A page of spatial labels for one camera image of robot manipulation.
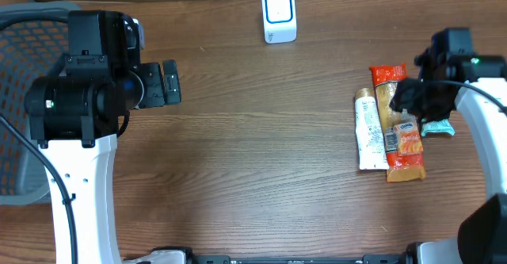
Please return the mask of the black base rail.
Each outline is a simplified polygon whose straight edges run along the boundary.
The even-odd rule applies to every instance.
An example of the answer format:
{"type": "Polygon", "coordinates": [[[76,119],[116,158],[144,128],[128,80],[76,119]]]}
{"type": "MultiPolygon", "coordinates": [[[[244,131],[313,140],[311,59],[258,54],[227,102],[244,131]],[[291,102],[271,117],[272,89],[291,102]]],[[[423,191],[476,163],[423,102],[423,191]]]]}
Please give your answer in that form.
{"type": "Polygon", "coordinates": [[[229,255],[194,254],[191,248],[170,250],[160,247],[150,254],[121,261],[123,264],[416,264],[416,263],[462,263],[459,256],[437,256],[407,250],[401,254],[365,254],[361,257],[333,258],[333,257],[249,257],[237,258],[229,255]]]}

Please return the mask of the white tube gold cap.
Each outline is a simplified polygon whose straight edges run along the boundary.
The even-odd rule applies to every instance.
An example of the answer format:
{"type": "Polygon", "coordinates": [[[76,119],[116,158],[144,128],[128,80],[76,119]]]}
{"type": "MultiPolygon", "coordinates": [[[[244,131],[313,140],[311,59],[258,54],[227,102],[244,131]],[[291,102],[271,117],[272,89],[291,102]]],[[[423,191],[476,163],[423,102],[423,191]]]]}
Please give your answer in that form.
{"type": "Polygon", "coordinates": [[[372,88],[355,93],[356,141],[360,170],[388,170],[383,132],[372,88]]]}

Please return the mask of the white barcode scanner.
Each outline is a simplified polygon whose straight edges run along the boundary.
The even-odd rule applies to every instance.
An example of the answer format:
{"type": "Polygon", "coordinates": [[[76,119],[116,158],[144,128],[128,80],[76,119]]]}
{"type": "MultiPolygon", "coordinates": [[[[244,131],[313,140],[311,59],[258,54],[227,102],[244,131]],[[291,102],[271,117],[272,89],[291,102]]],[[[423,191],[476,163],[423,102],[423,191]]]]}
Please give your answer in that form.
{"type": "Polygon", "coordinates": [[[265,42],[280,44],[297,37],[295,0],[261,0],[265,42]]]}

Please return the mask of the teal snack packet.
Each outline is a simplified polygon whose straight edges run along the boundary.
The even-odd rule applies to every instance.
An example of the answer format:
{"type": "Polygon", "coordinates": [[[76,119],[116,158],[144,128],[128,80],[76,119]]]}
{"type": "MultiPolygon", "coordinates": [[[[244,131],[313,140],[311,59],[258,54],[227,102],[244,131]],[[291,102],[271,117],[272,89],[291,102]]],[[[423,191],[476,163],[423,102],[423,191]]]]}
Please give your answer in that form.
{"type": "Polygon", "coordinates": [[[450,136],[455,135],[455,129],[452,127],[448,119],[440,121],[421,121],[421,136],[425,137],[428,134],[447,134],[450,136]]]}

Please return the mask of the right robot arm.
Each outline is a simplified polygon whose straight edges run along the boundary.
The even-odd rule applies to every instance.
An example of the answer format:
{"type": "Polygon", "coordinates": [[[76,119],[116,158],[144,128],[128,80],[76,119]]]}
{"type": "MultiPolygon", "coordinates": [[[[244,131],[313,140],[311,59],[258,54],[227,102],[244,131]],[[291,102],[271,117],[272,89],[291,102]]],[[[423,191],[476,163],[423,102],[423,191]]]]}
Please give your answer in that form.
{"type": "Polygon", "coordinates": [[[396,112],[439,121],[455,110],[466,121],[482,164],[486,202],[455,237],[407,248],[416,263],[506,261],[506,60],[479,55],[467,28],[447,28],[414,60],[417,79],[401,81],[391,99],[396,112]]]}

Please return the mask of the orange spaghetti packet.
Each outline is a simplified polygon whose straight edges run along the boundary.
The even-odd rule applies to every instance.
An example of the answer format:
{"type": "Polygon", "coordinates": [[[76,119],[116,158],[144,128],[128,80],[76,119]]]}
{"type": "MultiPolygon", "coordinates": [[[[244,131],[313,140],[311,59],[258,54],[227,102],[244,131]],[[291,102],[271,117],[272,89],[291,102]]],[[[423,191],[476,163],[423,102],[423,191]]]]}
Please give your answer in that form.
{"type": "Polygon", "coordinates": [[[397,83],[407,78],[406,65],[370,66],[375,98],[378,105],[384,146],[389,164],[387,182],[408,182],[426,177],[423,156],[400,155],[397,152],[397,137],[393,127],[397,124],[415,121],[413,115],[393,111],[389,104],[394,96],[397,83]]]}

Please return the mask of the small orange sachet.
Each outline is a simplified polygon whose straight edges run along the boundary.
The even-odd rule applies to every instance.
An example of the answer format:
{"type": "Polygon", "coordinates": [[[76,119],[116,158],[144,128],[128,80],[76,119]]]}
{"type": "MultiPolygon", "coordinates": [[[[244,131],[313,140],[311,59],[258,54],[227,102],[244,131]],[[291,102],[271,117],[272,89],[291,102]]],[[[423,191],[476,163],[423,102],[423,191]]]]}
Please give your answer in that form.
{"type": "Polygon", "coordinates": [[[423,152],[421,136],[415,121],[397,124],[393,129],[397,137],[397,152],[400,155],[416,155],[423,152]]]}

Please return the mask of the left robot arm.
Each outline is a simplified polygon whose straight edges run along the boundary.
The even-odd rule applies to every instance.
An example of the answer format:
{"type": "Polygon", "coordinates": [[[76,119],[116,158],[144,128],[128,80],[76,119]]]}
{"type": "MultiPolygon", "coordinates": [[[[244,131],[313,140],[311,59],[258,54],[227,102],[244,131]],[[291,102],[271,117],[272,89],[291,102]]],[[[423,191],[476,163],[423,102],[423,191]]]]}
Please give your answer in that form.
{"type": "Polygon", "coordinates": [[[134,109],[181,102],[173,60],[142,63],[141,24],[125,13],[72,11],[69,52],[25,96],[34,151],[44,164],[56,260],[118,263],[112,172],[134,109]]]}

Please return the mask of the grey plastic basket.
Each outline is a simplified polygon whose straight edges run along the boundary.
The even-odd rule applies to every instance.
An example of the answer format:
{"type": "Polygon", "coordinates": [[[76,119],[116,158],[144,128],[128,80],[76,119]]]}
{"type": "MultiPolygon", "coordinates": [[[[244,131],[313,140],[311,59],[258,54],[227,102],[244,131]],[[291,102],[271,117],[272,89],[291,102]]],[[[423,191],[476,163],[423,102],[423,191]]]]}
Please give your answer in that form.
{"type": "MultiPolygon", "coordinates": [[[[30,137],[24,98],[33,80],[48,74],[68,53],[67,26],[56,21],[29,21],[1,31],[1,114],[30,137]]],[[[1,204],[48,203],[43,164],[1,127],[1,204]]]]}

